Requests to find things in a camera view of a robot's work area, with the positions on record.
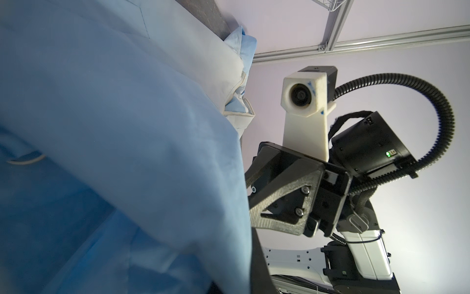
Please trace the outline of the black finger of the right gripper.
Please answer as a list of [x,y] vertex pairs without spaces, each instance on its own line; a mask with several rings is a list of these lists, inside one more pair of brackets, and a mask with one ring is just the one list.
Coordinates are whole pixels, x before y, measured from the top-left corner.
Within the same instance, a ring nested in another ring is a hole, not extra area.
[[264,145],[245,172],[246,187],[267,186],[279,174],[281,155],[278,148]]
[[296,160],[249,198],[251,226],[302,235],[324,172],[320,162]]

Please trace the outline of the light blue jacket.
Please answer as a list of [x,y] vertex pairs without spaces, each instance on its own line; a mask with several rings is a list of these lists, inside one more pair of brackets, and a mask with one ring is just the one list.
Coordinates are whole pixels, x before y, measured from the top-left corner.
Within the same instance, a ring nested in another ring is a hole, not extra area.
[[176,1],[2,1],[1,292],[249,294],[256,47]]

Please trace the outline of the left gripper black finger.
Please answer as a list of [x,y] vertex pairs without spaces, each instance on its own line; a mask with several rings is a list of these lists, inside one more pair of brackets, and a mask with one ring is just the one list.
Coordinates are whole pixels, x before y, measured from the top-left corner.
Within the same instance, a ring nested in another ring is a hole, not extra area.
[[251,294],[277,294],[278,291],[269,274],[263,248],[257,230],[252,228],[252,261],[250,267]]

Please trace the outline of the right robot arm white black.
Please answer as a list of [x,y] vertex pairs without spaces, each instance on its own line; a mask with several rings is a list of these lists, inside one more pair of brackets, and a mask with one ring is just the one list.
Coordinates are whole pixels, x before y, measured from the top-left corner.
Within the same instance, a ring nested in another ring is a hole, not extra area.
[[384,230],[370,203],[386,176],[416,176],[414,158],[377,112],[341,116],[326,137],[326,158],[263,142],[246,172],[254,229],[330,242],[304,251],[275,250],[253,242],[258,293],[397,294],[398,282]]

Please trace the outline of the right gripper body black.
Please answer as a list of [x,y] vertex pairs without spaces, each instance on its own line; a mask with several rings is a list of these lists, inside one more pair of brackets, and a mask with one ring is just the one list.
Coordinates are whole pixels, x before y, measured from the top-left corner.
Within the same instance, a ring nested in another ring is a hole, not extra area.
[[279,174],[298,159],[324,164],[325,172],[302,235],[310,237],[322,231],[331,237],[337,231],[376,230],[378,223],[370,204],[372,191],[359,192],[358,185],[397,171],[416,177],[411,170],[414,157],[378,112],[357,111],[339,117],[329,138],[332,148],[327,162],[270,142],[261,143],[259,150],[267,145],[281,151]]

